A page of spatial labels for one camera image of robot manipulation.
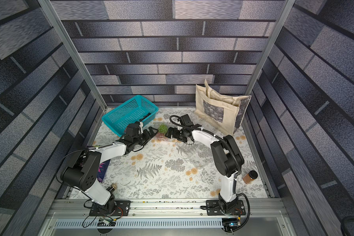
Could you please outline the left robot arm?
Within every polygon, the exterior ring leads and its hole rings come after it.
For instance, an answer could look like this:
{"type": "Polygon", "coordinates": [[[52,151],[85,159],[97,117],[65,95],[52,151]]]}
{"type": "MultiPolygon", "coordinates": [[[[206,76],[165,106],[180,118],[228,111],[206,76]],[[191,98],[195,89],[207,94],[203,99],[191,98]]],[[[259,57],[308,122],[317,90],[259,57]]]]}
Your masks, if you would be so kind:
{"type": "Polygon", "coordinates": [[[142,122],[129,124],[125,133],[111,145],[92,147],[71,154],[65,170],[61,173],[62,183],[75,187],[92,201],[92,209],[99,215],[110,215],[116,210],[114,188],[105,188],[97,178],[100,164],[135,151],[136,146],[144,147],[158,129],[143,128],[142,122]]]}

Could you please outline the red grape bunch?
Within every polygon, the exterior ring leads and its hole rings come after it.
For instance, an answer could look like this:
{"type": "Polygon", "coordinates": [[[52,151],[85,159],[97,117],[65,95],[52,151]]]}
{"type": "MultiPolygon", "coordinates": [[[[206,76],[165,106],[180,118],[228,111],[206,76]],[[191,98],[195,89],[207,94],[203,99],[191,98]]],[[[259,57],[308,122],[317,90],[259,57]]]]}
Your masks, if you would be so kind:
{"type": "Polygon", "coordinates": [[[168,139],[164,134],[157,134],[156,137],[159,139],[168,139]]]}

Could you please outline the clear clamshell container front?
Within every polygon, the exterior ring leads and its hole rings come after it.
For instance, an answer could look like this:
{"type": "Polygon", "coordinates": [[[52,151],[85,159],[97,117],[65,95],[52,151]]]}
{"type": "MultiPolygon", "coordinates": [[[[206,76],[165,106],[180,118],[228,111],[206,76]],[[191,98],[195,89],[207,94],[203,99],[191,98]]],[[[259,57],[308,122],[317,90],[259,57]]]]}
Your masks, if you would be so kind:
{"type": "Polygon", "coordinates": [[[158,129],[158,133],[155,137],[156,141],[158,141],[158,142],[171,142],[172,141],[172,138],[168,138],[166,136],[168,129],[169,129],[169,126],[167,124],[160,123],[160,124],[158,124],[157,129],[158,129]]]}

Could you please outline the green grape bunch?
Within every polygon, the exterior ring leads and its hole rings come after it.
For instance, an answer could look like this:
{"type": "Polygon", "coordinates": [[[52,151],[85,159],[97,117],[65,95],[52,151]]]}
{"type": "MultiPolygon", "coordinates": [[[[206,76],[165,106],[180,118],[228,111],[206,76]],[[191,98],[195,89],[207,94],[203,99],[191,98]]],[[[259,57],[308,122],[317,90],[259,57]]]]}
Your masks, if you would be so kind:
{"type": "Polygon", "coordinates": [[[166,134],[168,132],[168,126],[166,124],[161,124],[158,128],[159,133],[166,134]]]}

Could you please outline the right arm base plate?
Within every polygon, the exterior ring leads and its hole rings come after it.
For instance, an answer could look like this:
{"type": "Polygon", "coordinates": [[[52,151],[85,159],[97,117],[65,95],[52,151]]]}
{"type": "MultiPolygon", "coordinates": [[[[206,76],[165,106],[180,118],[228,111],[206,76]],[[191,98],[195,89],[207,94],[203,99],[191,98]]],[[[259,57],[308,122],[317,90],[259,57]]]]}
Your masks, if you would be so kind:
{"type": "Polygon", "coordinates": [[[206,210],[209,216],[245,216],[246,207],[242,200],[233,200],[230,203],[226,203],[222,200],[206,200],[206,204],[201,206],[206,210]]]}

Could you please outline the teal plastic basket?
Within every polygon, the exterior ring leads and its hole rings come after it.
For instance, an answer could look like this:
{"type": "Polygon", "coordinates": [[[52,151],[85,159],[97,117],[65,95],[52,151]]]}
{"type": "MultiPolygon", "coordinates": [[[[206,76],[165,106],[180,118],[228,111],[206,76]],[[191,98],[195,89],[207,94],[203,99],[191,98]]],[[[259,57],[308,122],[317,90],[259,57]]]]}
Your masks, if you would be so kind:
{"type": "Polygon", "coordinates": [[[116,135],[122,136],[129,124],[139,122],[144,115],[151,115],[142,121],[146,127],[156,116],[159,108],[141,95],[136,95],[102,117],[104,124],[116,135]]]}

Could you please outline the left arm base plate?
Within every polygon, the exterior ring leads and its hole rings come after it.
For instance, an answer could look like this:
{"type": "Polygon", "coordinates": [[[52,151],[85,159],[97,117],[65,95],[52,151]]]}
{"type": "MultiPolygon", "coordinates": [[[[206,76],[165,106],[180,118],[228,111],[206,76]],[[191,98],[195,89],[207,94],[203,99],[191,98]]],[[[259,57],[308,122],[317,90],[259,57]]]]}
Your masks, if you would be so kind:
{"type": "Polygon", "coordinates": [[[105,205],[93,203],[89,216],[128,216],[131,201],[110,200],[105,205]]]}

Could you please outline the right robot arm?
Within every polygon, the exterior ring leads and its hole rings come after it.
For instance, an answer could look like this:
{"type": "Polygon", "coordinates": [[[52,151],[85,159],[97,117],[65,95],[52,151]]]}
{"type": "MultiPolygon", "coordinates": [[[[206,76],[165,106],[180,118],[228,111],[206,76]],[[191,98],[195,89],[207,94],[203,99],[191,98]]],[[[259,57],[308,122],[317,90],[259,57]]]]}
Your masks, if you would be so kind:
{"type": "Polygon", "coordinates": [[[174,137],[182,142],[190,139],[193,142],[200,142],[211,149],[215,167],[222,175],[218,205],[224,214],[231,214],[238,203],[238,194],[236,192],[237,176],[241,174],[244,163],[243,155],[234,137],[231,135],[220,137],[202,128],[201,125],[194,124],[189,115],[181,117],[171,115],[169,120],[180,129],[175,128],[173,131],[168,131],[167,137],[174,137]]]}

